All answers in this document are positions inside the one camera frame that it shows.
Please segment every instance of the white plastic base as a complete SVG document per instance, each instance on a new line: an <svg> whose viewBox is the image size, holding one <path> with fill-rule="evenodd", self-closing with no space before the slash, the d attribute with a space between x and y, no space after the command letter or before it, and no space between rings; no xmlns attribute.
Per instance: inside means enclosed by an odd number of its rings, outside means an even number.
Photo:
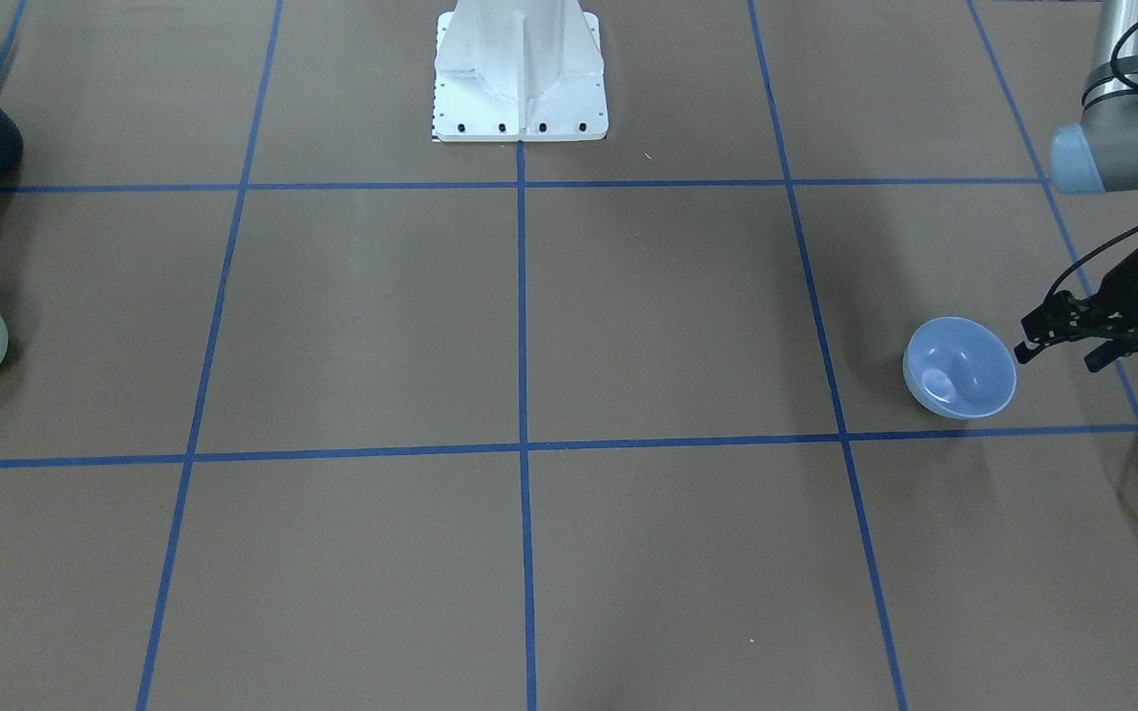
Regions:
<svg viewBox="0 0 1138 711"><path fill-rule="evenodd" d="M434 85L432 101L432 138L443 141L567 141L600 140L609 133L609 105L604 100L604 76L600 55L600 19L592 13L582 13L586 19L592 41L595 42L599 72L564 72L554 77L550 86L541 90L533 72L528 67L547 64L546 57L531 57L531 53L555 50L554 47L543 47L536 41L531 43L531 34L523 32L520 23L525 18L513 17L512 34L518 38L514 46L504 49L493 49L494 52L506 52L505 57L478 57L478 64L487 64L497 77L483 76L481 71L461 72L444 71L442 67L442 46L447 28L456 13L443 13L438 18L438 71ZM566 22L566 36L560 48L571 49L572 32L582 30L580 22ZM586 41L577 43L578 49ZM490 49L473 44L469 52L481 55ZM514 86L514 94L504 96L496 90L495 84L505 82Z"/></svg>

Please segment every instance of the blue bowl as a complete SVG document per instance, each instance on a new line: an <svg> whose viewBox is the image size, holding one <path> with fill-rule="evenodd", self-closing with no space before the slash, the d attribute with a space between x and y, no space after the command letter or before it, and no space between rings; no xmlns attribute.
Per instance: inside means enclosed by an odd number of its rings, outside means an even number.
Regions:
<svg viewBox="0 0 1138 711"><path fill-rule="evenodd" d="M916 330L902 377L921 405L955 420L997 414L1016 392L1016 363L1007 346L992 330L958 316Z"/></svg>

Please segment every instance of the white robot part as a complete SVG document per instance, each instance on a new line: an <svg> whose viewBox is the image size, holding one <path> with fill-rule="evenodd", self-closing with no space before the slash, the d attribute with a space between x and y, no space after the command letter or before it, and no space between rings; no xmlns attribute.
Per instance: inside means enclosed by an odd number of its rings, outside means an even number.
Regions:
<svg viewBox="0 0 1138 711"><path fill-rule="evenodd" d="M600 47L578 0L460 0L438 18L434 139L604 139Z"/></svg>

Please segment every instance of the light blue joint cap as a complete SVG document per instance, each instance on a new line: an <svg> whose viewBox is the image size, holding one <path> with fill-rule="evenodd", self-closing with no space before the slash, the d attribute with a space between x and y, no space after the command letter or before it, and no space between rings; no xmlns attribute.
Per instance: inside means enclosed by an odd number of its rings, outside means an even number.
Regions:
<svg viewBox="0 0 1138 711"><path fill-rule="evenodd" d="M1052 137L1052 184L1061 192L1105 191L1097 159L1091 156L1088 137L1079 124L1061 126Z"/></svg>

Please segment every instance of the white mounting bracket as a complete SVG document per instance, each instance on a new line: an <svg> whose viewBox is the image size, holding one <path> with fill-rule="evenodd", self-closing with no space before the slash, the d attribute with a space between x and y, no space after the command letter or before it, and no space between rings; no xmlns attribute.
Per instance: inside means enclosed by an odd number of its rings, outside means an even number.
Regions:
<svg viewBox="0 0 1138 711"><path fill-rule="evenodd" d="M438 18L434 66L434 139L609 133L600 19L578 0L460 0Z"/></svg>

